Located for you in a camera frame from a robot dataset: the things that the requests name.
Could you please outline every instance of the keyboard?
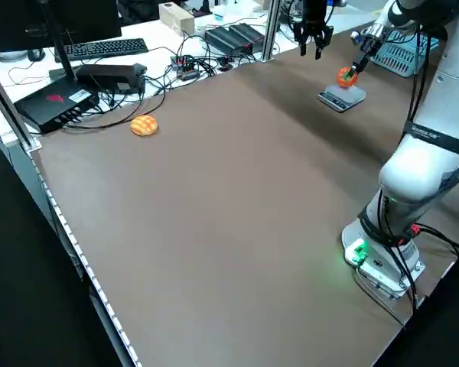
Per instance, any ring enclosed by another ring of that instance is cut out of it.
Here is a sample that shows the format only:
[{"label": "keyboard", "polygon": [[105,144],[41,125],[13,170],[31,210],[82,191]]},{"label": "keyboard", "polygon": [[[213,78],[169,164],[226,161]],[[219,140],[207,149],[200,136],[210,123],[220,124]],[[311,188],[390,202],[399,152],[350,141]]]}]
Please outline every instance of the keyboard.
[{"label": "keyboard", "polygon": [[[148,52],[142,38],[128,40],[89,42],[88,44],[75,44],[64,47],[70,61],[96,59],[99,57],[113,57],[122,55],[135,55]],[[54,60],[59,63],[60,58],[56,50]]]}]

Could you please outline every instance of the black box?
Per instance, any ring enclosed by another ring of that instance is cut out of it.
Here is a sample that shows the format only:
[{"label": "black box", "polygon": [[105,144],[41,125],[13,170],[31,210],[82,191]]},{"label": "black box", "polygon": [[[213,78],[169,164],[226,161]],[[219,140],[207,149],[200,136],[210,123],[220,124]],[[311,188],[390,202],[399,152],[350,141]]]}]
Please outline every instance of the black box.
[{"label": "black box", "polygon": [[138,76],[133,65],[82,65],[76,72],[78,83],[89,90],[133,94],[145,90],[145,81]]},{"label": "black box", "polygon": [[229,26],[229,31],[238,34],[240,37],[252,44],[252,52],[260,52],[263,48],[263,34],[253,29],[246,23]]},{"label": "black box", "polygon": [[97,106],[99,94],[87,91],[76,80],[65,77],[14,104],[27,124],[41,134],[47,134]]},{"label": "black box", "polygon": [[241,56],[252,54],[252,44],[239,34],[230,32],[223,27],[206,31],[204,35],[208,44],[228,56]]}]

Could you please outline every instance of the white desk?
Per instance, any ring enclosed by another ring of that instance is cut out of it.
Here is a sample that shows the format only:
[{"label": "white desk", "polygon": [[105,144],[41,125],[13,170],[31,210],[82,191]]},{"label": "white desk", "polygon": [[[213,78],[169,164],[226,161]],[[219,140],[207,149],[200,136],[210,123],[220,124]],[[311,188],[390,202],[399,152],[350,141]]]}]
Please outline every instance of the white desk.
[{"label": "white desk", "polygon": [[[204,25],[223,25],[231,22],[236,22],[239,19],[245,18],[241,22],[247,24],[254,24],[254,28],[265,33],[265,22],[266,12],[259,11],[259,6],[251,0],[245,0],[239,7],[230,7],[224,19],[218,21],[214,16],[208,15],[196,19],[196,28]],[[347,6],[346,8],[336,8],[333,16],[331,17],[330,24],[335,27],[334,33],[339,33],[347,29],[351,29],[372,21],[374,15],[359,11],[353,7]],[[157,47],[165,46],[174,52],[184,40],[181,36],[176,34],[170,28],[161,23],[161,21],[150,21],[146,23],[136,24],[122,29],[123,38],[137,38],[142,37],[149,50]],[[297,47],[297,44],[293,41],[291,31],[287,26],[282,26],[282,30],[275,36],[275,54],[284,52]],[[184,54],[190,54],[193,56],[203,56],[206,51],[206,44],[201,39],[190,39],[184,43]],[[211,47],[212,53],[220,53],[216,48]],[[146,54],[122,56],[122,57],[110,57],[108,59],[102,59],[98,63],[100,64],[118,64],[118,65],[132,65],[134,63],[141,63],[148,68],[146,73],[150,77],[158,77],[163,75],[165,67],[170,64],[170,56],[173,54],[165,49],[158,49],[147,52]],[[255,58],[259,59],[260,54],[255,54]],[[90,61],[84,61],[84,63],[93,63],[96,59]],[[80,61],[72,62],[73,66],[81,64]],[[53,49],[46,50],[46,57],[41,61],[31,65],[28,59],[19,60],[14,63],[0,63],[0,82],[5,87],[5,90],[12,102],[16,102],[21,98],[33,93],[34,91],[46,86],[50,83],[48,71],[52,69],[58,69],[61,67],[60,63],[54,61]],[[170,72],[168,77],[171,79],[175,78],[175,72]],[[179,86],[184,83],[177,81],[173,85]],[[150,98],[157,88],[146,84],[145,98]],[[137,100],[137,96],[127,98],[128,102],[134,102]],[[106,106],[101,102],[101,107],[106,109]],[[11,131],[10,126],[6,122],[5,118],[0,113],[0,135],[5,144],[11,144],[16,141],[14,133]]]}]

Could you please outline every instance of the aluminum frame post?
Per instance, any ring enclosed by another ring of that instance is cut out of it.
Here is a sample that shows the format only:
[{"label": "aluminum frame post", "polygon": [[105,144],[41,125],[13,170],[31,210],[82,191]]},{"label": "aluminum frame post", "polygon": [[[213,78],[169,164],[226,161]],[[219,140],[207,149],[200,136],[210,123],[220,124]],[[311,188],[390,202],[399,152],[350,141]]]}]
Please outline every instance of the aluminum frame post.
[{"label": "aluminum frame post", "polygon": [[272,50],[274,48],[275,34],[278,28],[278,13],[281,6],[281,0],[270,0],[269,14],[267,16],[267,27],[263,38],[261,61],[272,59]]}]

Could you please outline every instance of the white box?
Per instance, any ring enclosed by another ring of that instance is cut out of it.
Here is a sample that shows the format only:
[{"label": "white box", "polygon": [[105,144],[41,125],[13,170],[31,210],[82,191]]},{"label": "white box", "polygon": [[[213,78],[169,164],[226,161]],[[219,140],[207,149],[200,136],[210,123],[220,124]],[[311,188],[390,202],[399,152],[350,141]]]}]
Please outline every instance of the white box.
[{"label": "white box", "polygon": [[194,34],[194,16],[191,13],[173,2],[158,4],[158,10],[161,22],[180,36],[183,36],[184,32],[189,35]]}]

